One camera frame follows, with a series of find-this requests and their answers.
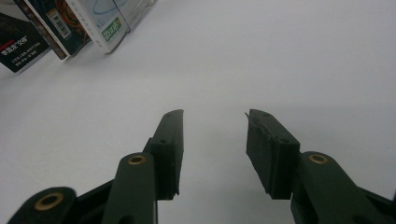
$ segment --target book cover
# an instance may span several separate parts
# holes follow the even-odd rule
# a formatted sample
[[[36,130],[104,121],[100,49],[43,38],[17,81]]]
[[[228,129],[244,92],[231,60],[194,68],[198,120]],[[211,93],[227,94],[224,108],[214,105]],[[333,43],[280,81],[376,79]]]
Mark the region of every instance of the book cover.
[[[58,39],[58,44],[75,55],[90,41],[88,34],[65,0],[24,0]]]
[[[12,72],[26,68],[49,48],[32,23],[0,13],[0,62]]]
[[[66,0],[103,53],[111,52],[155,0]]]
[[[67,54],[59,46],[59,44],[56,42],[56,40],[48,32],[48,30],[44,27],[43,23],[41,23],[41,21],[37,18],[37,16],[32,11],[32,9],[30,9],[23,0],[14,0],[14,2],[21,9],[21,11],[25,14],[25,16],[30,19],[32,24],[37,29],[37,31],[47,40],[47,43],[49,43],[52,50],[59,57],[59,59],[61,59],[61,60],[65,59],[67,57]]]

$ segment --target book spine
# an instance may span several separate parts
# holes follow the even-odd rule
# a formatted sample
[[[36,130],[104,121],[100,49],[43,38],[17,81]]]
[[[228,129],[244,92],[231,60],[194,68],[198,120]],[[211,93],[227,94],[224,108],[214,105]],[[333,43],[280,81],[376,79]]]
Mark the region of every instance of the book spine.
[[[46,28],[46,30],[49,32],[49,34],[52,36],[52,38],[56,41],[56,43],[59,45],[59,47],[64,51],[67,57],[70,56],[69,51],[64,47],[62,42],[59,40],[59,38],[56,36],[55,33],[52,32],[52,30],[48,27],[46,22],[43,20],[43,18],[40,16],[40,14],[35,10],[35,8],[30,4],[28,0],[24,0],[26,5],[32,10],[32,12],[35,14],[35,16],[41,21],[41,24]]]
[[[95,24],[91,21],[85,7],[78,0],[66,0],[72,11],[75,13],[79,22],[81,22],[85,31],[90,36],[92,42],[103,53],[109,53],[112,49],[108,47],[107,42],[102,38],[100,31],[96,28]]]
[[[50,35],[41,21],[37,18],[35,13],[27,6],[27,4],[23,0],[14,0],[15,4],[21,9],[21,11],[30,19],[32,24],[35,26],[37,31],[47,40],[49,45],[55,54],[59,57],[59,59],[63,60],[67,57],[66,53],[61,49],[58,43],[54,40],[54,38]]]

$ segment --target brass ring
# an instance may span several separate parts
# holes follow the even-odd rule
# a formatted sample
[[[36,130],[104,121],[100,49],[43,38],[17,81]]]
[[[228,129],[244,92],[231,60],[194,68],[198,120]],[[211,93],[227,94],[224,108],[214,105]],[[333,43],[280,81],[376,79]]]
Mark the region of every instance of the brass ring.
[[[146,161],[146,157],[144,156],[134,156],[129,158],[128,163],[131,165],[138,165]]]
[[[42,197],[35,203],[35,210],[37,211],[46,211],[49,210],[56,205],[60,204],[64,200],[64,195],[60,192],[55,192],[51,194],[47,194]]]
[[[329,159],[319,154],[310,155],[309,160],[317,164],[326,164],[327,162],[329,162]]]

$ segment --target white table surface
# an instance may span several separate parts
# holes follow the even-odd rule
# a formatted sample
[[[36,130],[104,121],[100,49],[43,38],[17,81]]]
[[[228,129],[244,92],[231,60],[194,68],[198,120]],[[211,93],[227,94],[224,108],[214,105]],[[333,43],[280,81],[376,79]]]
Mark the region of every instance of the white table surface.
[[[389,199],[396,189],[392,0],[159,0],[111,55],[91,43],[0,74],[0,223],[42,189],[107,182],[178,108],[181,194],[159,203],[162,224],[293,223],[245,153],[250,108],[357,185]]]

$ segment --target book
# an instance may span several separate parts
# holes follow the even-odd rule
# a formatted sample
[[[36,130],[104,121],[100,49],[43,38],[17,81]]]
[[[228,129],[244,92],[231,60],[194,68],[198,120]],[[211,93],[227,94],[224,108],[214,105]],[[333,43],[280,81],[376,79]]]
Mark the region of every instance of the book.
[[[12,72],[21,72],[49,50],[32,23],[0,12],[0,62]]]
[[[41,21],[38,19],[35,13],[32,11],[32,9],[30,9],[29,6],[27,6],[27,4],[23,0],[14,0],[14,2],[25,14],[25,16],[30,19],[32,24],[37,29],[37,31],[47,40],[47,43],[50,45],[50,47],[58,56],[58,58],[61,60],[65,59],[67,57],[67,53],[64,52],[64,50],[59,46],[56,40],[44,27],[43,23],[41,23]]]
[[[111,52],[155,3],[155,0],[66,1],[103,53]]]
[[[90,38],[65,0],[24,0],[67,56],[77,54]]]

